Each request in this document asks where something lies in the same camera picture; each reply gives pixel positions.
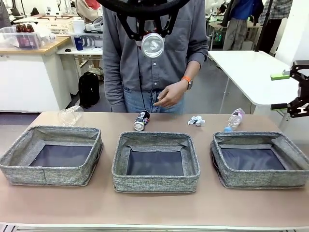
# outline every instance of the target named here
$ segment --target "black soda can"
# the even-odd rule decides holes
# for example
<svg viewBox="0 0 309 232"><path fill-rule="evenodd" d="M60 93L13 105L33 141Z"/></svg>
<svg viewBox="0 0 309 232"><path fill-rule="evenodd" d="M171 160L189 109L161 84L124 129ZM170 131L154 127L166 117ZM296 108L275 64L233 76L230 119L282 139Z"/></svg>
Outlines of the black soda can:
<svg viewBox="0 0 309 232"><path fill-rule="evenodd" d="M149 120L150 120L150 113L146 110L143 110L135 119L134 129L136 131L143 131Z"/></svg>

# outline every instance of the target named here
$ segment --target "dark blue basket lining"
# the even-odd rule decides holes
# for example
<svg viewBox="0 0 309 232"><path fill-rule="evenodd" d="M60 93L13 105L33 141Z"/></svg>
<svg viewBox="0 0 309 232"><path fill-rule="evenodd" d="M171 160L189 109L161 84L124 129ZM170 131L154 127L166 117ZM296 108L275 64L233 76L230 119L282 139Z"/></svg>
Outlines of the dark blue basket lining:
<svg viewBox="0 0 309 232"><path fill-rule="evenodd" d="M271 149L221 148L227 165L235 170L285 170Z"/></svg>
<svg viewBox="0 0 309 232"><path fill-rule="evenodd" d="M89 156L91 146L45 145L30 166L79 167Z"/></svg>
<svg viewBox="0 0 309 232"><path fill-rule="evenodd" d="M183 176L183 164L178 152L130 151L127 175Z"/></svg>

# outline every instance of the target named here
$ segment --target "gray floor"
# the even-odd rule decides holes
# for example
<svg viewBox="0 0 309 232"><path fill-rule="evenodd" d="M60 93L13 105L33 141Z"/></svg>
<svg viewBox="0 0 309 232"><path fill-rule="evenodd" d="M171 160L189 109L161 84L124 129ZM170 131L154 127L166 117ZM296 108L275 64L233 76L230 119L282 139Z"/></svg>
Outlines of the gray floor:
<svg viewBox="0 0 309 232"><path fill-rule="evenodd" d="M213 61L206 61L199 75L195 78L192 90L186 93L186 113L218 114L222 102L227 76L216 67ZM85 109L92 112L110 112L103 91L100 87L100 101L93 107ZM230 94L226 98L222 113L230 114L236 108L243 108L250 113L250 102L235 86L230 85ZM78 96L73 97L71 105L76 104ZM0 113L0 154L14 142L14 140L27 128L38 114L8 114Z"/></svg>

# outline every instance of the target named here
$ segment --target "beige garment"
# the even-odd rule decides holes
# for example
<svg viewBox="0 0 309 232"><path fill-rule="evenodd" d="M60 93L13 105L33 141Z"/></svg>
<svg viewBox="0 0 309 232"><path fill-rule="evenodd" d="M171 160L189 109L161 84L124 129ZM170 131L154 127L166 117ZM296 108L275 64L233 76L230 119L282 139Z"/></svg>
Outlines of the beige garment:
<svg viewBox="0 0 309 232"><path fill-rule="evenodd" d="M87 5L85 0L76 0L75 4L77 14L82 17L85 23L92 23L95 19L102 16L100 8L97 10L92 9Z"/></svg>

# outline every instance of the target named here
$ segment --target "red garment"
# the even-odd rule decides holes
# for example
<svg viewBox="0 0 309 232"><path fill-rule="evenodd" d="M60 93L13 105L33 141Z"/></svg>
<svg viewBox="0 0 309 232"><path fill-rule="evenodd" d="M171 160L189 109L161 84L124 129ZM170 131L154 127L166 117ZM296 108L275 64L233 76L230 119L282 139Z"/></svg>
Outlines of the red garment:
<svg viewBox="0 0 309 232"><path fill-rule="evenodd" d="M100 4L96 0L85 0L85 1L87 5L94 10L100 8Z"/></svg>

